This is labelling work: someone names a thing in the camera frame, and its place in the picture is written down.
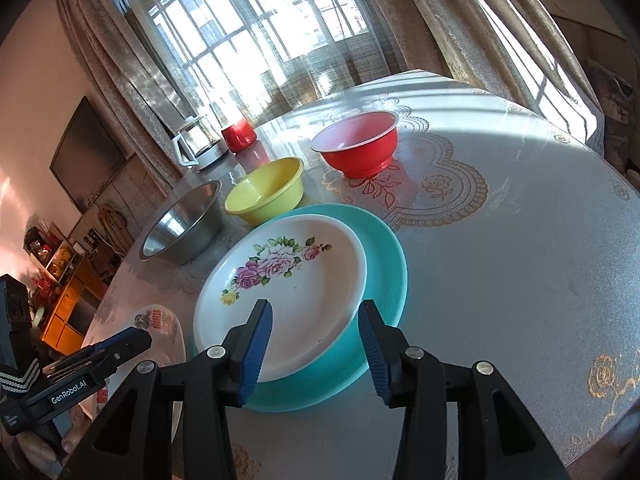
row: wall-mounted tv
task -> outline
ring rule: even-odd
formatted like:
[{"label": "wall-mounted tv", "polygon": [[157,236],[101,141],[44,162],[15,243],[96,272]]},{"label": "wall-mounted tv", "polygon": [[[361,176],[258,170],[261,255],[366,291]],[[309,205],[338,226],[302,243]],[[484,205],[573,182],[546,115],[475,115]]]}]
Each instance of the wall-mounted tv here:
[{"label": "wall-mounted tv", "polygon": [[125,162],[89,99],[83,97],[49,169],[78,210],[84,213]]}]

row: orange cabinet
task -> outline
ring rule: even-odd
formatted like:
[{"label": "orange cabinet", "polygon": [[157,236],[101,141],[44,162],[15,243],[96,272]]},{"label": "orange cabinet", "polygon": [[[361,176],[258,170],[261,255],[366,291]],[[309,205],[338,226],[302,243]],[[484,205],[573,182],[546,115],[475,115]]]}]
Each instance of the orange cabinet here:
[{"label": "orange cabinet", "polygon": [[40,338],[64,355],[79,350],[104,290],[91,263],[83,259],[49,314]]},{"label": "orange cabinet", "polygon": [[57,350],[64,355],[69,355],[79,350],[82,346],[82,340],[84,339],[78,332],[76,332],[69,325],[65,325],[62,329],[62,334],[58,341]]},{"label": "orange cabinet", "polygon": [[51,316],[51,320],[47,323],[47,328],[44,333],[43,341],[49,346],[55,348],[58,346],[60,335],[65,328],[65,322],[58,316]]},{"label": "orange cabinet", "polygon": [[62,298],[58,300],[56,316],[62,318],[65,322],[68,321],[74,307],[76,306],[76,301],[78,301],[80,294],[82,294],[83,288],[84,285],[80,280],[77,278],[73,278],[71,280],[66,291],[62,294]]}]

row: curtain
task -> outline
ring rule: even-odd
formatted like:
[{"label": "curtain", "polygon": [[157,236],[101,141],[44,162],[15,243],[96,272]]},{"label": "curtain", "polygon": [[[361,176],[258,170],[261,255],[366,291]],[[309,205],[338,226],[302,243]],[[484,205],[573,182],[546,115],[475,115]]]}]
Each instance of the curtain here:
[{"label": "curtain", "polygon": [[191,105],[219,127],[240,115],[260,125],[398,65],[373,0],[127,2]]},{"label": "curtain", "polygon": [[[539,0],[376,1],[416,68],[448,71],[457,80],[521,104],[602,155],[600,104]],[[413,45],[401,39],[411,38],[414,30]],[[435,54],[418,58],[415,43],[436,48],[443,66]]]},{"label": "curtain", "polygon": [[112,0],[56,0],[66,36],[126,139],[164,193],[181,178],[168,131],[188,109]]}]

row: teal plate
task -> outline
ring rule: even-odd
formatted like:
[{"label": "teal plate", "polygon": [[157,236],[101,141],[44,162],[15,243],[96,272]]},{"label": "teal plate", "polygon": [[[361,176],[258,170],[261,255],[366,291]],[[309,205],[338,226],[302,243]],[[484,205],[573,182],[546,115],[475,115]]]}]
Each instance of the teal plate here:
[{"label": "teal plate", "polygon": [[[369,211],[343,204],[310,205],[278,218],[302,214],[331,216],[356,233],[367,255],[363,299],[374,300],[385,323],[398,326],[406,299],[407,272],[404,252],[393,231]],[[259,383],[245,407],[256,412],[292,412],[313,406],[343,391],[368,368],[356,316],[317,361],[277,381]]]}]

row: red bowl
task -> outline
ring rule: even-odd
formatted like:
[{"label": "red bowl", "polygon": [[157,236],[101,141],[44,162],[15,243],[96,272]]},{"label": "red bowl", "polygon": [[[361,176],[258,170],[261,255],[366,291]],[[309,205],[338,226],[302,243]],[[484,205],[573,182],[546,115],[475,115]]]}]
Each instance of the red bowl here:
[{"label": "red bowl", "polygon": [[366,112],[326,127],[311,141],[311,149],[347,178],[365,178],[384,170],[398,146],[398,122],[393,112]]}]

